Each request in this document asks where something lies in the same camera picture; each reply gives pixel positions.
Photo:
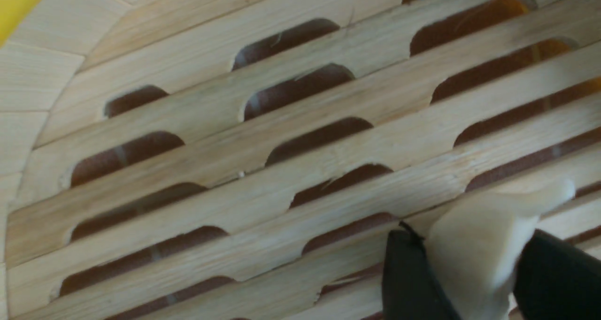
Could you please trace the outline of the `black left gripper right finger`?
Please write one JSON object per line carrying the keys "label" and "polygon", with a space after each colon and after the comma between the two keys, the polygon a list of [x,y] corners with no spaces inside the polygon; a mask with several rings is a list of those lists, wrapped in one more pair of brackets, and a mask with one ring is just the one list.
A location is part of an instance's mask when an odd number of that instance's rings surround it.
{"label": "black left gripper right finger", "polygon": [[601,318],[601,263],[594,256],[538,229],[516,268],[513,294],[524,320]]}

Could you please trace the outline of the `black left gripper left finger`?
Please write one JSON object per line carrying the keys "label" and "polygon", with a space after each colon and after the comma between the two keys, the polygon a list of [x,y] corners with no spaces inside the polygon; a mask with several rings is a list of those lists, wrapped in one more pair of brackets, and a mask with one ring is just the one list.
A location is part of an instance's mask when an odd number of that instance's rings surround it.
{"label": "black left gripper left finger", "polygon": [[459,320],[412,229],[388,234],[382,275],[385,320]]}

